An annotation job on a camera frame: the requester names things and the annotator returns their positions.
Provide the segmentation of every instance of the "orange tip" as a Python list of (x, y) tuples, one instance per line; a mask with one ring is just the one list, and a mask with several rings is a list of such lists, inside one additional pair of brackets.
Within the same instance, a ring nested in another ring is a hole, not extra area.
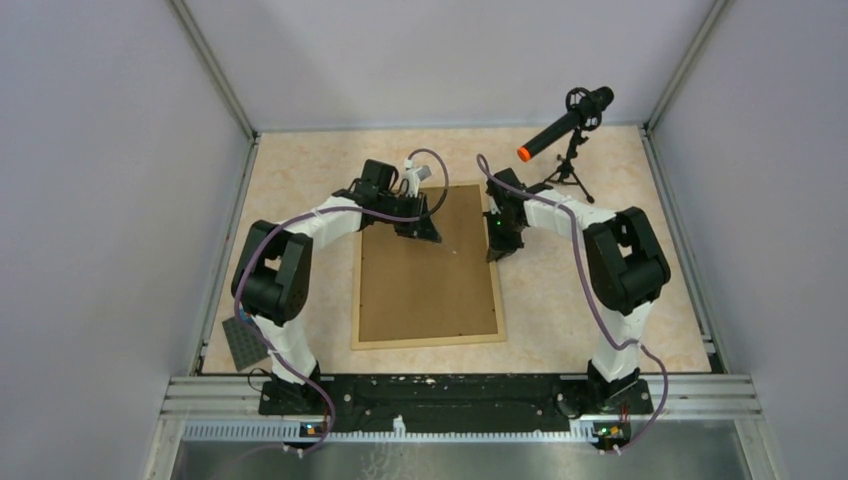
[(528, 152), (526, 148), (521, 147), (518, 149), (518, 158), (520, 158), (522, 162), (529, 162), (530, 152)]

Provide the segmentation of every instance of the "tripod leg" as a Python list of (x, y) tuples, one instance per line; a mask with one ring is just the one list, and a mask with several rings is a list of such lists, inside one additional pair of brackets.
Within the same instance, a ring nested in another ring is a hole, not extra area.
[(580, 187), (580, 190), (583, 190), (583, 194), (586, 195), (586, 201), (589, 203), (595, 203), (595, 197), (589, 195), (589, 192), (586, 191), (586, 187), (583, 186), (583, 182), (580, 181), (580, 177), (577, 176), (577, 173), (571, 172), (571, 175), (574, 177), (574, 180), (577, 181), (577, 185)]

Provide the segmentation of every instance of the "tripod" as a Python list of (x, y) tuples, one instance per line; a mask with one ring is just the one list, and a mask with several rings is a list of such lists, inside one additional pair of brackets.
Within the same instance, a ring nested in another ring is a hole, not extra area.
[[(575, 129), (574, 133), (571, 135), (571, 140), (568, 141), (568, 150), (565, 152), (565, 157), (557, 154), (559, 166), (556, 170), (554, 170), (554, 173), (548, 175), (548, 178), (545, 179), (545, 183), (555, 183), (557, 185), (577, 185), (580, 187), (580, 190), (583, 190), (583, 194), (586, 195), (586, 201), (589, 203), (595, 203), (595, 197), (589, 195), (586, 187), (583, 186), (583, 182), (580, 181), (580, 177), (578, 177), (577, 173), (574, 171), (574, 165), (571, 164), (571, 161), (577, 158), (577, 147), (583, 145), (588, 140), (588, 137), (584, 137), (582, 135), (581, 129)], [(559, 176), (556, 180), (554, 180), (553, 178), (556, 175)], [(568, 180), (568, 177), (574, 177), (574, 181), (566, 181)]]

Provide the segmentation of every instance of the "black tube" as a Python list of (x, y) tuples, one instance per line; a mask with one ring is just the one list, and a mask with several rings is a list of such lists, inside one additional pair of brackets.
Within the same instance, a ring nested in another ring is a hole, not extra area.
[(559, 117), (548, 128), (539, 132), (518, 149), (518, 158), (527, 162), (548, 148), (566, 133), (580, 127), (586, 120), (600, 115), (612, 103), (614, 95), (609, 87), (601, 87), (589, 92), (571, 111)]

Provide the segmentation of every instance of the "robotic arm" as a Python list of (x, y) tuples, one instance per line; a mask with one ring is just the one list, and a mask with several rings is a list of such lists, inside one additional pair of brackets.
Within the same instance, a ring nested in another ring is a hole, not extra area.
[[(445, 190), (436, 206), (428, 210), (427, 197), (418, 192), (418, 186), (430, 176), (429, 168), (415, 166), (412, 155), (405, 167), (404, 173), (399, 174), (391, 165), (367, 160), (362, 175), (350, 188), (333, 193), (316, 209), (290, 220), (291, 225), (268, 242), (266, 237), (278, 227), (277, 224), (260, 220), (250, 227), (231, 292), (237, 297), (243, 282), (241, 298), (237, 300), (269, 344), (274, 375), (292, 388), (302, 386), (304, 381), (286, 369), (278, 355), (295, 371), (313, 377), (320, 374), (306, 342), (300, 315), (308, 296), (313, 251), (375, 221), (393, 225), (399, 236), (441, 242), (430, 216), (441, 207), (447, 195), (447, 171)], [(401, 177), (400, 189), (393, 191)], [(267, 244), (257, 254), (263, 242)], [(245, 270), (257, 255), (253, 268), (245, 276)], [(266, 263), (276, 259), (280, 262), (277, 269)]]
[[(597, 314), (606, 330), (589, 362), (589, 380), (598, 401), (604, 402), (632, 385), (639, 375), (638, 345), (632, 342), (619, 350), (609, 339), (618, 345), (640, 339), (653, 302), (670, 279), (668, 263), (648, 218), (636, 207), (616, 213), (585, 205), (544, 183), (527, 187), (511, 168), (492, 177), (498, 181), (490, 177), (487, 182), (491, 206), (485, 213), (488, 261), (522, 248), (521, 232), (526, 227), (550, 230), (568, 240), (573, 238), (573, 229), (582, 232), (576, 248), (580, 244), (585, 247), (592, 290), (601, 302)], [(620, 247), (631, 251), (625, 256)], [(581, 280), (588, 289), (582, 272)]]

